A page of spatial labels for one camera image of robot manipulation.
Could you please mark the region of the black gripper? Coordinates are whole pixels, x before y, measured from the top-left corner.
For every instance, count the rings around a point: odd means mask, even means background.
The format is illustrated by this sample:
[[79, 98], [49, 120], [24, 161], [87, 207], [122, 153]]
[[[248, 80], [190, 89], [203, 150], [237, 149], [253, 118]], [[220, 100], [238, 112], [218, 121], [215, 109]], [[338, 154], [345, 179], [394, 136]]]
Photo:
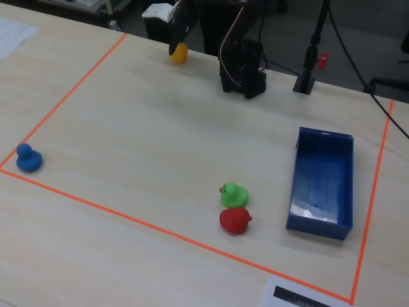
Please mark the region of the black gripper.
[[199, 20], [199, 13], [204, 5], [204, 1], [181, 0], [173, 14], [173, 21], [170, 26], [169, 54], [174, 54], [179, 42], [180, 34], [183, 34], [182, 42], [185, 42], [193, 27]]

